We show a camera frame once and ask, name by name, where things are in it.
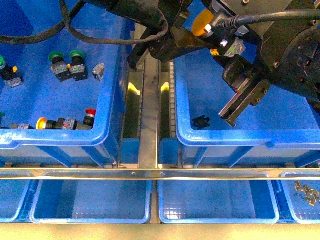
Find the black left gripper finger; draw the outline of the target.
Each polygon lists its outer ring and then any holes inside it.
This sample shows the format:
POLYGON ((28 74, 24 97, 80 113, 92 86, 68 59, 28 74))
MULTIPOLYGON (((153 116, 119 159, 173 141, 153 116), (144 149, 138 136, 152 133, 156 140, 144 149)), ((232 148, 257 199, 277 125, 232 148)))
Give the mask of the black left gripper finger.
POLYGON ((185 29, 184 27, 177 28, 172 27, 170 29, 170 35, 173 38, 173 43, 178 48, 207 48, 207 49, 216 49, 218 48, 215 44, 204 41, 200 37, 194 36, 192 32, 185 29))

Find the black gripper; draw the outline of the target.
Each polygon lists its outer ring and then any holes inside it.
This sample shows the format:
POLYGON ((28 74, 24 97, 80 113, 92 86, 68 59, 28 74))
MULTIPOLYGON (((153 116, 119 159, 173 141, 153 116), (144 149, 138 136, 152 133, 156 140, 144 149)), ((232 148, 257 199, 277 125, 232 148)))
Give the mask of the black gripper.
MULTIPOLYGON (((313 0, 224 0, 222 6, 247 27, 257 48, 258 64, 271 83, 305 97, 320 108, 320 6, 313 0)), ((248 83, 221 110, 232 127, 248 106, 269 92, 270 82, 248 83)))

